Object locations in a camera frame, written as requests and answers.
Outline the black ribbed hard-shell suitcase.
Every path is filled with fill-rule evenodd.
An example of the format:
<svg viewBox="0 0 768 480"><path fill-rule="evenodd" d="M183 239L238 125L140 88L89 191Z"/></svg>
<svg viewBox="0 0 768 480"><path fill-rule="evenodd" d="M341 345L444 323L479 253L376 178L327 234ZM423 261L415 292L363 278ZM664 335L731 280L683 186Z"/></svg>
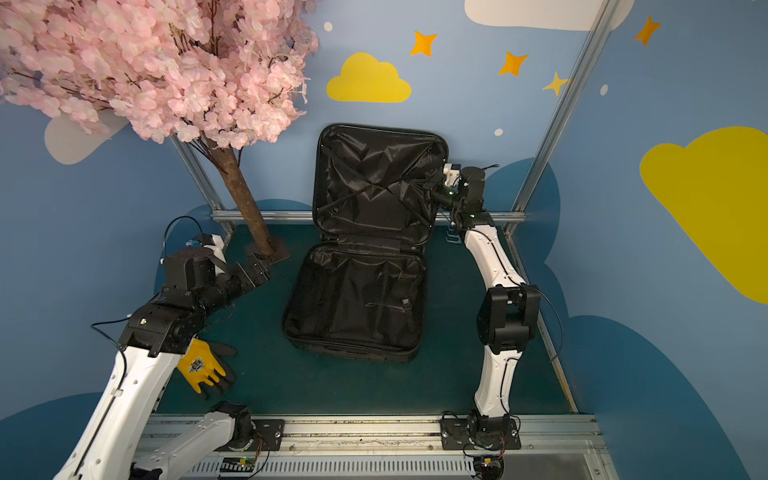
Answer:
<svg viewBox="0 0 768 480"><path fill-rule="evenodd" d="M422 345L424 248L447 142L421 130L330 124L320 133L306 254L282 318L297 348L406 363Z"/></svg>

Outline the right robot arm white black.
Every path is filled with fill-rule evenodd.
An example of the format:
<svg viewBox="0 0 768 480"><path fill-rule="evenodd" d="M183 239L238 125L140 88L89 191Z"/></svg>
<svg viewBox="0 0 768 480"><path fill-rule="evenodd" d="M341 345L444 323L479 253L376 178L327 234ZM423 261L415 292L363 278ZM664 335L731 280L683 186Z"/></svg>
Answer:
<svg viewBox="0 0 768 480"><path fill-rule="evenodd" d="M513 267L484 207L485 170L447 164L436 177L435 202L471 253L486 293L476 325L483 366L468 427L475 437L506 436L519 427L509 395L516 367L537 330L541 294Z"/></svg>

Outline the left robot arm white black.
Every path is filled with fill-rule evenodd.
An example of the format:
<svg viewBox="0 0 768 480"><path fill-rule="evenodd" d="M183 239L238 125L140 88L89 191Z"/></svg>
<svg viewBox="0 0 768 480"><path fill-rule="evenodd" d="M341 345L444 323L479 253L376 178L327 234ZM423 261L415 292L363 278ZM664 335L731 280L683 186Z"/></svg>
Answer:
<svg viewBox="0 0 768 480"><path fill-rule="evenodd" d="M207 319L266 283L271 261L250 252L225 261L217 235L199 236L163 261L165 282L138 308L116 343L105 390L59 479L179 479L219 448L245 449L256 438L248 408L221 402L170 443L143 457L135 452L155 403L181 361L203 381L225 378L197 336Z"/></svg>

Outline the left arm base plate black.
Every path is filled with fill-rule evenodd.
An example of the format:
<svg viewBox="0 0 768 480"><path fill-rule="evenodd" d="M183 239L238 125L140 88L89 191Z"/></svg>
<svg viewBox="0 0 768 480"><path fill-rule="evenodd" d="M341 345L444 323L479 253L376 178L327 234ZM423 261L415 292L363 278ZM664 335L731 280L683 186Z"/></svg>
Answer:
<svg viewBox="0 0 768 480"><path fill-rule="evenodd" d="M285 421L282 419L237 420L233 438L219 451L277 451L281 446L284 428Z"/></svg>

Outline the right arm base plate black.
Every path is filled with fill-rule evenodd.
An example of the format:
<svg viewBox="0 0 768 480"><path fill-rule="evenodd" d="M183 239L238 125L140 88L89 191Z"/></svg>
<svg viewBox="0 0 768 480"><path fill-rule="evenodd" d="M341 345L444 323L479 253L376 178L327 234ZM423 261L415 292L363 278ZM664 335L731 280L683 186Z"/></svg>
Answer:
<svg viewBox="0 0 768 480"><path fill-rule="evenodd" d="M444 450L520 450L520 424L517 416L488 417L472 412L467 417L443 415L439 420Z"/></svg>

